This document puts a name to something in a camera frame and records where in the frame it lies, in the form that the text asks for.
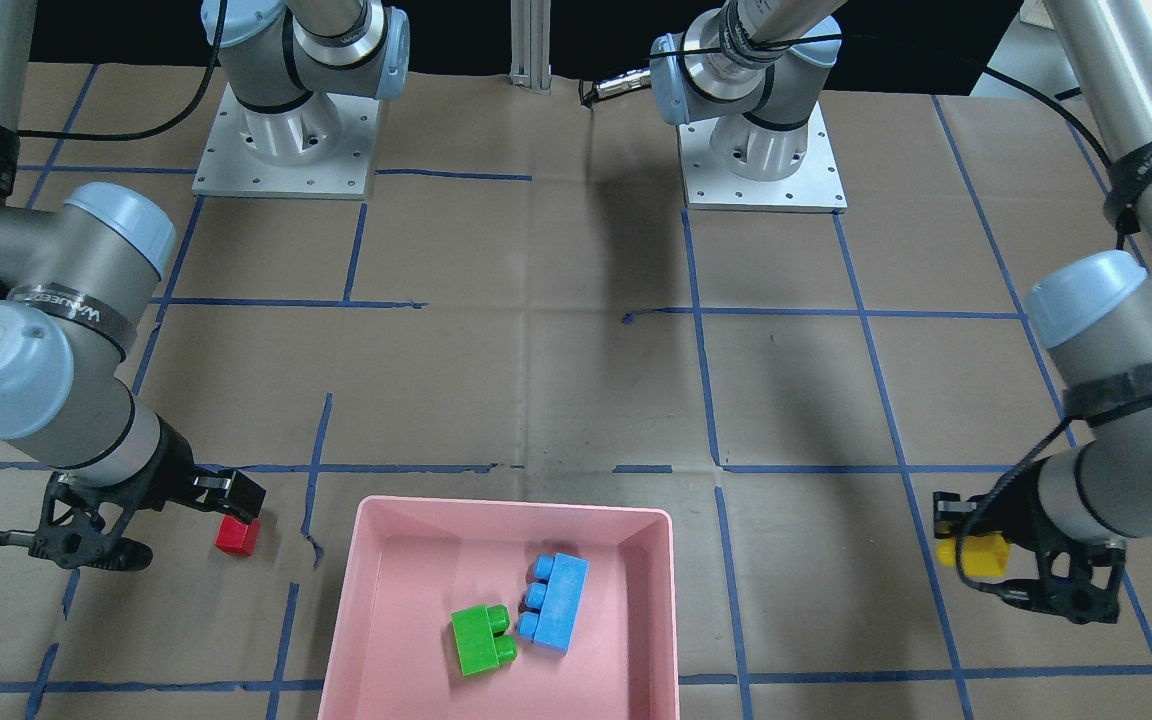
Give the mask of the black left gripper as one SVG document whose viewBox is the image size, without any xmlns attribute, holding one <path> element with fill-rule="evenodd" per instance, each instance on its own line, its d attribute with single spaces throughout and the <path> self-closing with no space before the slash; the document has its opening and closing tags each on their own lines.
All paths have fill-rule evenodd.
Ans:
<svg viewBox="0 0 1152 720">
<path fill-rule="evenodd" d="M 1011 543 L 1006 577 L 969 577 L 963 550 L 969 536 L 1000 533 Z M 957 578 L 1015 609 L 1064 617 L 1070 623 L 1116 623 L 1126 570 L 1124 544 L 1087 544 L 1066 537 L 1047 518 L 1034 486 L 1009 486 L 992 498 L 933 493 L 933 537 L 957 538 Z"/>
</svg>

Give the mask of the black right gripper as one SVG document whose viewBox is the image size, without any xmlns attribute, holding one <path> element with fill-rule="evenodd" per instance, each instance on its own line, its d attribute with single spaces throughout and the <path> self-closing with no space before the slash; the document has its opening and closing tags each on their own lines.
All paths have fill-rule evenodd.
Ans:
<svg viewBox="0 0 1152 720">
<path fill-rule="evenodd" d="M 35 530 L 0 530 L 0 547 L 59 568 L 141 571 L 154 560 L 147 544 L 124 536 L 137 511 L 161 511 L 174 502 L 197 511 L 220 511 L 251 524 L 266 491 L 236 468 L 212 471 L 196 464 L 187 439 L 160 420 L 160 439 L 145 468 L 113 486 L 82 486 L 76 475 L 50 475 Z"/>
</svg>

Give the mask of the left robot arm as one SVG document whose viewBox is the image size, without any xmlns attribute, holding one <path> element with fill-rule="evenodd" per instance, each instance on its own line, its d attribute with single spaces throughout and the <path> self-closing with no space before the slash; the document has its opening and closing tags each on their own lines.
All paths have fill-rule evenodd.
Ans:
<svg viewBox="0 0 1152 720">
<path fill-rule="evenodd" d="M 790 176 L 809 109 L 841 44 L 833 1 L 727 1 L 664 35 L 650 82 L 672 126 L 717 120 L 727 167 Z M 1049 18 L 1101 136 L 1102 215 L 1152 240 L 1152 1 L 1049 1 Z M 961 582 L 1021 611 L 1115 623 L 1126 541 L 1152 537 L 1152 266 L 1097 252 L 1029 291 L 1030 327 L 1064 381 L 1064 420 L 1093 441 L 1039 448 L 988 495 L 934 495 L 934 536 Z"/>
</svg>

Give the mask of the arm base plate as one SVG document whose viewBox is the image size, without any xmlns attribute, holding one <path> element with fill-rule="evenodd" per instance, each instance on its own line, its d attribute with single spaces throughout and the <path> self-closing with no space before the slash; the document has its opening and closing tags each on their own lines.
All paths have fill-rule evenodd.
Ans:
<svg viewBox="0 0 1152 720">
<path fill-rule="evenodd" d="M 364 200 L 381 103 L 310 94 L 297 108 L 262 114 L 223 92 L 192 190 L 244 199 Z"/>
<path fill-rule="evenodd" d="M 833 213 L 849 206 L 819 104 L 787 132 L 741 115 L 680 126 L 679 156 L 690 209 Z"/>
</svg>

